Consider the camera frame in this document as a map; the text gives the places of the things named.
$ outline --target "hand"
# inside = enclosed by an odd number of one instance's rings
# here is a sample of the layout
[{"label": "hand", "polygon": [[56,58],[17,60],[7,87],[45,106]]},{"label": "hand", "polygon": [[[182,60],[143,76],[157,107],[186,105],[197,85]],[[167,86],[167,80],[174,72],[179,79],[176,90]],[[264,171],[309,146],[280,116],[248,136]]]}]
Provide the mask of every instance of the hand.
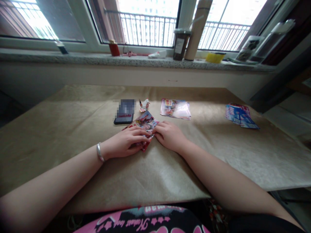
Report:
[{"label": "hand", "polygon": [[177,153],[180,153],[181,147],[188,142],[182,131],[169,121],[157,124],[152,133],[155,133],[155,137],[163,146]]},{"label": "hand", "polygon": [[115,136],[100,144],[100,151],[105,160],[118,157],[126,157],[135,154],[142,149],[142,146],[135,145],[137,142],[150,142],[151,133],[138,126],[127,128],[117,133]]}]

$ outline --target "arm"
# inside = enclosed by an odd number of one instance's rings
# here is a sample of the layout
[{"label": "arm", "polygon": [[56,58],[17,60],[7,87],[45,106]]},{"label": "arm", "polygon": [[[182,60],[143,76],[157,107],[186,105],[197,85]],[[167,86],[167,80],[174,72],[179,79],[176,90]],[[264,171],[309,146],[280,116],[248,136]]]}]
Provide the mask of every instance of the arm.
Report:
[{"label": "arm", "polygon": [[[123,130],[100,144],[105,160],[138,152],[133,143],[149,140],[139,127]],[[1,197],[1,215],[12,232],[41,232],[102,166],[96,145]]]},{"label": "arm", "polygon": [[269,214],[302,228],[266,191],[245,175],[207,153],[183,135],[174,124],[163,121],[153,133],[159,142],[179,153],[213,197],[227,210],[252,214]]}]

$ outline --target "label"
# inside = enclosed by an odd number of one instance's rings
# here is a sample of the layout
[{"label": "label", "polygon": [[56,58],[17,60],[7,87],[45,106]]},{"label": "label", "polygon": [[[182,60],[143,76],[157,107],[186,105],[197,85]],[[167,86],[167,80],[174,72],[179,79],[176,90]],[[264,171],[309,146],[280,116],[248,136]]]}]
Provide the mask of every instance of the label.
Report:
[{"label": "label", "polygon": [[185,39],[177,38],[176,40],[176,47],[175,47],[175,53],[181,54],[182,46],[184,45]]},{"label": "label", "polygon": [[173,106],[172,105],[172,100],[165,100],[165,106]]}]

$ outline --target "red bottle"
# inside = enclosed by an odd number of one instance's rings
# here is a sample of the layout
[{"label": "red bottle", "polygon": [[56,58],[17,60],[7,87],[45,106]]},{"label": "red bottle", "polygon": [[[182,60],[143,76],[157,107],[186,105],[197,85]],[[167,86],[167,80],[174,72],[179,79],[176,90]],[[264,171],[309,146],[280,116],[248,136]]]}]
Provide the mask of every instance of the red bottle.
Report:
[{"label": "red bottle", "polygon": [[118,44],[115,42],[115,40],[109,40],[109,48],[112,56],[120,56]]}]

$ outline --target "fingers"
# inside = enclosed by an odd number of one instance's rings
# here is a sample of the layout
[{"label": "fingers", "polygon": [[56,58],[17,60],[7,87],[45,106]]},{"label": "fingers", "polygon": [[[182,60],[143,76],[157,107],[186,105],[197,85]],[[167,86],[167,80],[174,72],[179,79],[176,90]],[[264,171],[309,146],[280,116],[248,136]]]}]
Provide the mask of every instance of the fingers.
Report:
[{"label": "fingers", "polygon": [[161,134],[159,134],[159,133],[156,133],[155,134],[155,137],[158,139],[158,141],[163,145],[163,143],[164,143],[164,138],[163,138],[163,136],[161,135]]},{"label": "fingers", "polygon": [[159,132],[160,134],[163,134],[164,133],[164,127],[160,126],[159,124],[157,124],[157,126],[153,129],[152,133],[156,133],[156,132]]},{"label": "fingers", "polygon": [[128,131],[133,131],[133,130],[136,130],[136,129],[142,129],[138,126],[134,126],[134,127],[131,127],[131,128],[127,128]]},{"label": "fingers", "polygon": [[137,143],[137,142],[150,142],[150,139],[144,136],[134,136],[131,140],[131,144]]},{"label": "fingers", "polygon": [[159,124],[157,124],[157,126],[165,127],[165,126],[168,126],[168,124],[165,124],[164,122],[160,122]]},{"label": "fingers", "polygon": [[167,124],[167,125],[171,124],[171,122],[169,122],[169,121],[162,121],[162,123]]},{"label": "fingers", "polygon": [[151,131],[146,131],[141,128],[132,131],[133,136],[138,136],[138,135],[150,136],[150,134],[151,134]]},{"label": "fingers", "polygon": [[135,146],[135,147],[129,148],[127,150],[127,153],[128,153],[128,155],[132,155],[132,154],[135,154],[138,151],[140,151],[142,148],[143,148],[142,146]]}]

